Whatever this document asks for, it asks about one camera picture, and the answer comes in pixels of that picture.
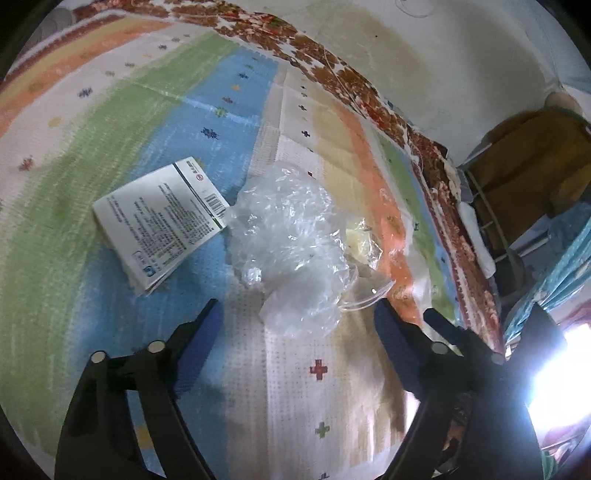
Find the crumpled plastic bag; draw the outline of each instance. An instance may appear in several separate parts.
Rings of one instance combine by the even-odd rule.
[[[249,179],[227,218],[231,263],[244,284],[264,295],[259,316],[273,333],[322,337],[338,324],[339,307],[347,309],[340,303],[343,294],[359,287],[360,278],[376,280],[371,272],[377,275],[381,295],[386,284],[392,286],[374,270],[381,249],[365,222],[352,222],[296,166],[277,163]],[[362,280],[362,289],[350,292],[349,301],[343,297],[349,309],[367,306],[368,295],[359,293],[367,290],[366,283]],[[375,296],[378,290],[372,286],[369,292]]]

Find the fabric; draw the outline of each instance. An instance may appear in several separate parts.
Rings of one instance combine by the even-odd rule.
[[[25,56],[0,113],[0,339],[9,346],[0,402],[46,454],[93,351],[126,355],[165,339],[210,298],[223,301],[224,326],[179,408],[217,478],[373,479],[400,445],[404,392],[371,309],[317,341],[270,335],[256,317],[261,299],[226,262],[223,234],[154,294],[133,294],[90,207],[190,155],[230,204],[275,161],[305,168],[373,226],[380,269],[397,282],[388,298],[405,320],[422,325],[433,306],[498,345],[493,314],[474,302],[466,315],[460,304],[466,251],[449,253],[440,204],[409,152],[286,62],[209,28],[106,12]]]
[[[460,213],[460,217],[462,222],[464,222],[466,230],[468,230],[468,235],[470,236],[472,245],[474,245],[474,251],[476,253],[476,257],[478,258],[478,264],[480,265],[484,276],[486,278],[491,278],[495,274],[496,265],[490,252],[484,244],[482,235],[480,234],[478,220],[476,218],[476,211],[470,206],[470,204],[465,202],[459,203],[457,210]]]
[[[505,339],[519,335],[534,302],[552,310],[576,294],[591,278],[591,216],[556,263],[536,282],[507,315]]]
[[[551,219],[548,225],[548,244],[556,255],[562,255],[579,236],[587,219],[591,217],[591,203],[583,199],[568,211]]]
[[[541,450],[542,456],[542,470],[544,472],[544,480],[550,480],[556,472],[558,472],[558,462],[548,452]]]
[[[492,145],[469,169],[510,244],[540,217],[565,212],[583,194],[591,181],[588,128],[584,119],[550,109],[517,115],[488,134]],[[482,199],[474,205],[486,223],[490,215]]]
[[[491,288],[476,262],[457,211],[459,180],[444,158],[447,150],[407,122],[368,79],[281,18],[250,13],[223,0],[98,0],[76,8],[74,14],[77,19],[86,21],[98,12],[107,14],[112,9],[202,25],[225,37],[246,42],[276,59],[289,62],[309,81],[322,86],[385,133],[412,160],[413,176],[426,199],[426,211],[434,219],[435,234],[441,239],[441,258],[448,258],[451,263],[462,320],[483,335],[491,346],[503,351]]]

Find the orange stripe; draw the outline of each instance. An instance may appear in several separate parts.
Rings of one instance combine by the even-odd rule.
[[[108,17],[99,18],[98,20],[93,20],[90,23],[82,25],[81,27],[76,28],[75,30],[71,30],[66,33],[64,36],[56,39],[55,41],[51,42],[50,45],[43,48],[42,50],[38,51],[37,53],[33,54],[26,60],[24,60],[18,67],[16,67],[13,71],[6,75],[6,78],[2,83],[0,83],[0,93],[3,92],[8,85],[12,83],[15,78],[18,78],[27,70],[29,70],[33,65],[39,62],[42,58],[47,57],[49,54],[55,52],[58,48],[73,42],[74,40],[80,38],[83,35],[88,35],[94,30],[98,30],[100,27],[104,25],[116,22],[117,20],[121,20],[121,15],[109,15]]]
[[[404,256],[406,230],[400,210],[391,198],[388,184],[374,162],[361,122],[340,102],[334,101],[333,104],[339,118],[349,130],[359,167],[359,178],[365,186],[366,201],[374,216],[374,228],[382,239],[385,254],[380,260],[380,270],[396,281],[388,294],[388,300],[403,320],[421,325],[422,315],[413,298],[413,276]],[[381,192],[388,192],[389,198],[384,198]]]
[[[110,45],[111,42],[109,41],[111,35],[120,31],[125,31],[126,29],[137,27],[143,22],[145,21],[137,18],[121,18],[110,24],[103,25],[89,33],[80,35],[79,37],[76,37],[75,40],[60,45],[59,48],[55,48],[51,53],[40,57],[33,64],[29,65],[29,68],[21,72],[16,78],[16,81],[2,86],[2,91],[0,92],[0,107],[4,106],[7,101],[12,99],[21,90],[26,90],[37,75],[50,70],[56,63],[75,55],[84,56],[88,49],[100,41],[104,41],[106,46],[112,47],[112,45]]]
[[[110,33],[107,39],[101,38],[99,41],[86,46],[83,52],[63,58],[53,63],[51,67],[39,72],[30,82],[23,86],[23,90],[16,92],[12,98],[5,100],[4,105],[0,109],[0,136],[6,133],[14,119],[24,108],[33,103],[69,73],[82,67],[95,57],[120,47],[144,33],[161,30],[169,26],[170,24],[166,22],[153,20],[142,21],[131,28]]]

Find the barcode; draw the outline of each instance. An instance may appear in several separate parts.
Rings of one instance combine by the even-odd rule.
[[[215,193],[212,193],[209,197],[205,197],[205,201],[211,210],[213,210],[213,213],[218,217],[223,218],[224,213],[226,213],[226,207]]]

